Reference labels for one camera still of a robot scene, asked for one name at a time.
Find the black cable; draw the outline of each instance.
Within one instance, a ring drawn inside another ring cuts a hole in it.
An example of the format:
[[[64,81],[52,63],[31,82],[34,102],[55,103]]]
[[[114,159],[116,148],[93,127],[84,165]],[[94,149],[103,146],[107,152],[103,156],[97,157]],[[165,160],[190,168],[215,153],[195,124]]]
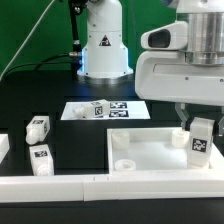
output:
[[[11,69],[9,69],[6,73],[5,76],[8,76],[9,73],[11,73],[13,70],[21,67],[26,67],[26,66],[35,66],[35,65],[58,65],[58,64],[72,64],[73,61],[66,61],[66,62],[42,62],[42,63],[28,63],[28,64],[23,64],[23,65],[18,65],[15,66]]]
[[[55,56],[51,56],[49,58],[46,58],[43,61],[41,61],[40,64],[38,64],[34,68],[34,70],[37,71],[43,65],[41,63],[46,63],[46,62],[53,61],[53,60],[58,59],[58,58],[65,58],[65,57],[69,57],[69,54],[59,54],[59,55],[55,55]]]

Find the black tabletop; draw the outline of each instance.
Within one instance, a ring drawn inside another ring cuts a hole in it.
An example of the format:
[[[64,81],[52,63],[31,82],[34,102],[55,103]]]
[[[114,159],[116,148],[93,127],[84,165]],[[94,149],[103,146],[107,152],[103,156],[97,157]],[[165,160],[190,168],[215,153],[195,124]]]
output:
[[[32,175],[25,136],[26,126],[35,115],[50,117],[51,130],[42,144],[49,145],[56,175],[108,173],[108,128],[180,126],[174,104],[150,101],[146,101],[150,120],[60,120],[66,102],[99,99],[140,100],[133,81],[114,86],[90,85],[77,82],[69,71],[23,71],[4,79],[0,83],[0,133],[9,134],[10,151],[0,165],[0,175]],[[221,224],[223,210],[223,198],[8,203],[0,204],[0,220],[24,224]]]

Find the green wall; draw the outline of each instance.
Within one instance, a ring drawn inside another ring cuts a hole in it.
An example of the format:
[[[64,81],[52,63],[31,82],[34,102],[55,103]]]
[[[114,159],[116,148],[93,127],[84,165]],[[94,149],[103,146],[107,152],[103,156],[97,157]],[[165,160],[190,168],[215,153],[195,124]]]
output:
[[[0,72],[11,60],[30,30],[51,0],[0,1]],[[175,11],[160,0],[121,0],[123,6],[123,42],[129,49],[130,66],[135,68],[142,52],[142,33],[175,20]],[[86,42],[85,13],[78,18],[82,44]],[[72,49],[72,34],[67,0],[57,1],[48,12],[26,47],[12,66],[41,60]],[[68,69],[68,66],[48,66],[44,69]]]

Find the cable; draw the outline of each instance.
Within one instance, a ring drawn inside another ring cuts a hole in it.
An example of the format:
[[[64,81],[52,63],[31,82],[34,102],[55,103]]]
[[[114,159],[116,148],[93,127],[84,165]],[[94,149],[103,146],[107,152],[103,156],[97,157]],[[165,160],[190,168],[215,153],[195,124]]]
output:
[[[37,23],[35,24],[35,26],[33,27],[33,29],[31,30],[31,32],[29,33],[29,35],[27,36],[27,38],[24,40],[23,44],[21,45],[21,47],[19,48],[19,50],[16,52],[16,54],[13,56],[12,60],[9,62],[9,64],[5,67],[4,71],[2,72],[2,74],[0,75],[0,82],[2,80],[2,78],[4,77],[4,75],[6,74],[7,70],[9,69],[9,67],[12,65],[12,63],[15,61],[15,59],[18,57],[19,53],[23,50],[23,48],[25,47],[25,45],[27,44],[27,42],[29,41],[30,37],[33,35],[34,31],[36,30],[36,28],[39,26],[40,22],[43,20],[43,18],[45,17],[45,15],[47,14],[47,12],[49,11],[49,9],[51,8],[51,6],[54,4],[56,0],[52,0],[50,2],[50,4],[47,6],[47,8],[44,10],[44,12],[42,13],[42,15],[40,16],[40,18],[38,19]]]
[[[53,61],[55,59],[58,59],[58,58],[65,58],[65,57],[69,57],[69,54],[59,54],[59,55],[55,55],[55,56],[51,56],[49,58],[46,58],[44,59],[42,62],[40,62],[39,65],[37,65],[34,70],[37,71],[41,66],[42,64],[41,63],[45,63],[45,62],[49,62],[49,61]]]
[[[21,68],[21,67],[26,67],[26,66],[36,66],[36,65],[58,65],[58,64],[72,64],[74,63],[73,61],[65,61],[65,62],[41,62],[41,63],[27,63],[27,64],[23,64],[23,65],[18,65],[15,66],[11,69],[9,69],[4,76],[8,76],[9,73],[11,73],[13,70],[17,69],[17,68]]]

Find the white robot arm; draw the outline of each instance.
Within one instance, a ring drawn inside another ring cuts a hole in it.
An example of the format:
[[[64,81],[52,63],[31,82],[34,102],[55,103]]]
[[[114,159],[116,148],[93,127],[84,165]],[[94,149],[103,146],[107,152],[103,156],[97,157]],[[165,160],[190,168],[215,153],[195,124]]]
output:
[[[87,9],[88,42],[82,50],[78,79],[94,84],[116,84],[132,79],[128,50],[122,43],[119,0],[70,0],[76,15]]]
[[[145,51],[135,89],[144,99],[224,107],[224,4],[222,0],[163,0],[176,21],[143,34]],[[223,122],[220,124],[223,134]]]

